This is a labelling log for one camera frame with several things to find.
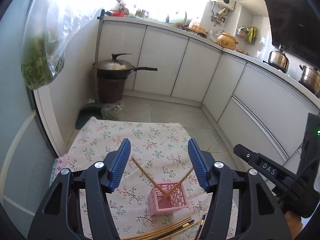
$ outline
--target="pot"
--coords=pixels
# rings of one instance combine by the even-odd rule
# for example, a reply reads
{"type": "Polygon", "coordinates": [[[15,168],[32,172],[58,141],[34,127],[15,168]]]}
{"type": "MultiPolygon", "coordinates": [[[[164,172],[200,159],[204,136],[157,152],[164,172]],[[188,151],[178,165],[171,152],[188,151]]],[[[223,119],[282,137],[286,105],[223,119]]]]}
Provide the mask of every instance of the pot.
{"type": "Polygon", "coordinates": [[[320,92],[320,72],[315,67],[301,66],[302,75],[299,83],[309,89],[313,94],[320,92]]]}
{"type": "Polygon", "coordinates": [[[158,71],[157,68],[135,67],[129,61],[117,59],[120,55],[132,55],[131,53],[111,54],[111,59],[99,61],[97,63],[97,75],[106,79],[123,79],[129,76],[132,71],[152,70],[158,71]]]}
{"type": "Polygon", "coordinates": [[[270,52],[268,64],[276,69],[280,69],[283,73],[287,73],[289,68],[289,60],[285,56],[285,46],[280,44],[278,50],[270,52]]]}
{"type": "Polygon", "coordinates": [[[235,50],[236,45],[239,44],[236,38],[230,33],[221,33],[216,43],[223,48],[231,50],[235,50]]]}

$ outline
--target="blue gripper pad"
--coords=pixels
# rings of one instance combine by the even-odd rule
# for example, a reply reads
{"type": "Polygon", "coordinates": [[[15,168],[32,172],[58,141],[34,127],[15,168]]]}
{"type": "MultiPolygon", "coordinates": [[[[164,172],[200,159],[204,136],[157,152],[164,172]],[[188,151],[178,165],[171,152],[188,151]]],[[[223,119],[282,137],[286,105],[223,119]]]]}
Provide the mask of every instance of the blue gripper pad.
{"type": "Polygon", "coordinates": [[[113,157],[113,160],[111,161],[110,165],[108,166],[110,177],[110,183],[109,183],[109,189],[111,192],[113,192],[120,184],[124,168],[127,165],[128,158],[131,151],[131,144],[130,141],[125,138],[119,149],[115,152],[115,156],[113,157]]]}
{"type": "Polygon", "coordinates": [[[211,166],[207,163],[196,140],[193,138],[188,141],[188,153],[200,187],[204,191],[208,191],[210,187],[208,176],[211,174],[211,166]]]}

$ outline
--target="silver screw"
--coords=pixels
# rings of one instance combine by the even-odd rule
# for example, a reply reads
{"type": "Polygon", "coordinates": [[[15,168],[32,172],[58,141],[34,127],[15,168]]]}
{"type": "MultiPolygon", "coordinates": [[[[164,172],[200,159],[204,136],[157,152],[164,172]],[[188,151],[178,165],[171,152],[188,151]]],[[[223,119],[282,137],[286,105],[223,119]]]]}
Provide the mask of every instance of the silver screw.
{"type": "Polygon", "coordinates": [[[250,169],[249,173],[254,176],[258,174],[258,172],[255,169],[250,169]]]}
{"type": "Polygon", "coordinates": [[[97,162],[97,163],[94,164],[94,166],[95,166],[96,168],[102,168],[103,165],[104,165],[103,162],[97,162]]]}
{"type": "Polygon", "coordinates": [[[217,168],[221,169],[224,166],[224,164],[222,162],[215,162],[214,166],[216,166],[217,168]]]}
{"type": "Polygon", "coordinates": [[[62,175],[66,175],[66,174],[69,173],[69,169],[64,168],[64,169],[62,169],[60,172],[61,172],[62,175]]]}

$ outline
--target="floral tablecloth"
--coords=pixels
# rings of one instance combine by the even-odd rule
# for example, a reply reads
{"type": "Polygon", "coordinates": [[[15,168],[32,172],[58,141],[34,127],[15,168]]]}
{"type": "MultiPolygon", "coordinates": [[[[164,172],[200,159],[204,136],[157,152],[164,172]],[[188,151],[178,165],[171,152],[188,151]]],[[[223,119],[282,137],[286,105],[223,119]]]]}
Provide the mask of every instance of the floral tablecloth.
{"type": "MultiPolygon", "coordinates": [[[[190,136],[179,123],[140,123],[97,120],[92,117],[80,130],[69,152],[56,159],[52,180],[59,171],[87,169],[101,161],[110,151],[119,148],[124,138],[131,142],[131,156],[156,181],[178,181],[192,167],[188,155],[190,136]]],[[[119,187],[107,194],[110,210],[121,238],[143,234],[177,222],[189,215],[195,221],[207,213],[211,194],[199,186],[194,171],[183,182],[189,208],[171,215],[151,217],[148,195],[152,184],[131,161],[128,161],[119,187]]],[[[92,238],[87,214],[85,190],[80,192],[81,216],[84,234],[92,238]]],[[[234,235],[237,208],[233,203],[228,238],[234,235]]],[[[199,225],[189,228],[172,239],[192,239],[199,225]]]]}

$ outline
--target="lid handle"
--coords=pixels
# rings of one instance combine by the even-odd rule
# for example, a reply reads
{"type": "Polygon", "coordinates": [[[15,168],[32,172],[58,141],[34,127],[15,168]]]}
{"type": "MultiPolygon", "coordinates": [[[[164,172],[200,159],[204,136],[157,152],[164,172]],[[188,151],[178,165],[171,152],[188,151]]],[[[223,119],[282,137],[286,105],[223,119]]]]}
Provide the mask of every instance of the lid handle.
{"type": "Polygon", "coordinates": [[[279,50],[280,52],[282,52],[283,54],[285,54],[285,52],[286,52],[286,48],[285,48],[285,46],[284,46],[283,44],[280,44],[280,45],[279,45],[278,50],[279,50]]]}
{"type": "Polygon", "coordinates": [[[132,53],[119,53],[119,54],[111,54],[112,56],[112,60],[117,60],[117,57],[118,56],[121,56],[121,55],[132,55],[132,53]]]}

